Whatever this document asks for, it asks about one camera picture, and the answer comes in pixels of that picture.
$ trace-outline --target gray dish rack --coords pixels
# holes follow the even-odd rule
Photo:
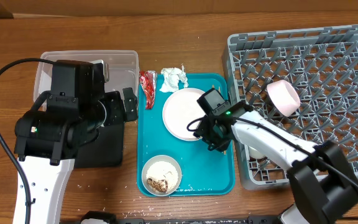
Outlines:
[[[337,141],[358,176],[358,25],[233,34],[223,67],[232,104],[246,101],[300,138]],[[292,83],[301,99],[288,118],[265,90],[278,80]],[[251,158],[247,146],[237,143],[236,154],[246,189],[288,184],[281,168],[269,159]]]

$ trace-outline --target red wrapper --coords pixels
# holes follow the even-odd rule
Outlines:
[[[155,71],[140,71],[139,82],[142,86],[144,95],[146,95],[146,109],[154,106],[155,88],[157,87],[157,74]]]

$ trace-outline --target wooden table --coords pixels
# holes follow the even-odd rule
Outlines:
[[[142,70],[183,63],[189,73],[223,74],[221,55],[231,34],[348,24],[358,24],[357,11],[0,20],[0,68],[46,51],[122,49],[137,51]],[[32,104],[36,69],[36,63],[26,63],[0,78],[0,131],[12,150],[14,125]],[[62,220],[77,220],[89,210],[119,218],[240,218],[279,214],[293,203],[289,189],[245,190],[238,171],[236,186],[224,196],[145,197],[136,185],[136,139],[137,123],[126,124],[121,167],[73,171]],[[0,146],[0,223],[12,223],[16,190],[17,172]],[[358,215],[358,206],[349,215]]]

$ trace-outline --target white bowl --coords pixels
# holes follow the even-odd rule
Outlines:
[[[163,192],[155,192],[151,188],[151,186],[147,183],[147,177],[146,177],[147,171],[150,168],[150,166],[152,164],[154,164],[155,162],[160,162],[160,161],[171,163],[175,167],[177,172],[178,172],[178,182],[177,182],[177,184],[174,186],[174,188],[172,188],[171,190],[169,190],[169,191],[167,191],[165,193],[163,193]],[[180,169],[179,163],[176,160],[174,160],[172,157],[170,157],[170,156],[166,156],[166,155],[154,156],[153,158],[149,159],[149,161],[147,161],[143,166],[143,169],[142,169],[142,183],[143,183],[144,188],[146,188],[146,190],[148,192],[150,192],[150,194],[152,194],[152,195],[155,195],[155,196],[167,196],[167,195],[170,195],[170,194],[174,193],[176,191],[176,189],[179,187],[180,181],[181,181],[181,169]]]

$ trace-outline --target blue tray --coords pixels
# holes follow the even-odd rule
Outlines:
[[[218,74],[188,74],[190,88],[208,91],[214,85],[221,88],[227,99],[227,86]],[[144,164],[153,156],[167,155],[178,161],[182,180],[171,196],[224,195],[229,193],[235,182],[233,148],[230,144],[226,155],[218,151],[208,151],[202,140],[183,141],[171,135],[162,121],[162,108],[172,93],[159,91],[163,76],[157,78],[154,107],[146,110],[146,99],[139,88],[139,119],[137,134],[137,186],[146,196],[153,196],[143,186],[141,174]]]

